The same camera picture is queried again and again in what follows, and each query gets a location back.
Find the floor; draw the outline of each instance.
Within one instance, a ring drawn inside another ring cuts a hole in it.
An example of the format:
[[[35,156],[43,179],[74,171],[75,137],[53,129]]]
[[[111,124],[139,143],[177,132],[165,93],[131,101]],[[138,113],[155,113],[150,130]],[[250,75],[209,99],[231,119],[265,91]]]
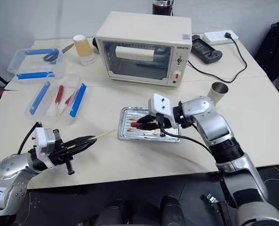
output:
[[[269,192],[269,202],[279,210],[279,171],[259,169]],[[103,210],[111,201],[122,198],[133,206],[132,223],[159,225],[159,206],[164,195],[173,195],[183,208],[188,226],[223,225],[218,213],[205,201],[212,193],[223,201],[214,174],[191,174],[160,178],[118,181],[83,186],[31,190],[17,215],[17,225],[73,226]],[[235,224],[235,209],[229,208]]]

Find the plug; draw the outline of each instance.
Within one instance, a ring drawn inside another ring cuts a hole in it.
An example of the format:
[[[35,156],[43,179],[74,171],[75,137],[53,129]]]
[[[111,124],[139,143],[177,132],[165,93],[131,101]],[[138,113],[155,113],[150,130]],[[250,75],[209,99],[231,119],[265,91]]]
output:
[[[231,34],[228,33],[228,32],[226,32],[225,35],[224,35],[224,37],[227,38],[227,39],[231,39]]]

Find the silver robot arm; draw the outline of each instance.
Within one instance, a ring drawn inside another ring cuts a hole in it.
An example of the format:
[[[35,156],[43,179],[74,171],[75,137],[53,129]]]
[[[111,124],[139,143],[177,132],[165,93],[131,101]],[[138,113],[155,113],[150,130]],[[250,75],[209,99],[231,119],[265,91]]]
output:
[[[10,225],[15,220],[27,185],[34,176],[61,164],[66,164],[69,175],[73,174],[72,156],[97,141],[94,136],[86,136],[64,143],[57,129],[44,129],[38,124],[38,128],[32,128],[33,149],[24,154],[11,155],[0,162],[0,226]]]
[[[226,120],[215,111],[210,98],[198,97],[172,107],[169,99],[154,94],[149,100],[149,111],[157,119],[159,115],[168,118],[174,128],[179,124],[182,128],[196,124],[223,175],[220,183],[225,198],[238,210],[238,226],[250,226],[255,222],[258,226],[279,225],[279,212],[267,202],[268,193],[262,178],[248,154],[242,151]]]

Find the metal tray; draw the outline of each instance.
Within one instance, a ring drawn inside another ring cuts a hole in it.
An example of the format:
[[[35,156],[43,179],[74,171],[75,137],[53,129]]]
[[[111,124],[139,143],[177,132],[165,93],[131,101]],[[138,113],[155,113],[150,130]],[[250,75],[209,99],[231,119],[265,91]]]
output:
[[[154,141],[166,141],[166,142],[180,142],[180,138],[160,136],[160,129],[155,130],[140,130],[131,127],[132,122],[136,122],[141,117],[149,114],[149,110],[146,107],[125,107],[121,111],[120,125],[118,129],[118,139],[120,140],[154,140]],[[179,135],[180,129],[168,128],[167,132]]]

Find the gray wall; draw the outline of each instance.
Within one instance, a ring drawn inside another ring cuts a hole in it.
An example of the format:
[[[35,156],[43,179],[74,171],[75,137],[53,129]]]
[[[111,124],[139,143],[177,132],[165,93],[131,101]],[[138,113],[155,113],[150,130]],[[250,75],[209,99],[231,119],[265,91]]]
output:
[[[94,36],[110,11],[151,13],[152,0],[0,0],[0,75],[18,48],[37,39]],[[175,16],[192,18],[192,32],[233,30],[254,55],[272,23],[279,0],[175,0]]]

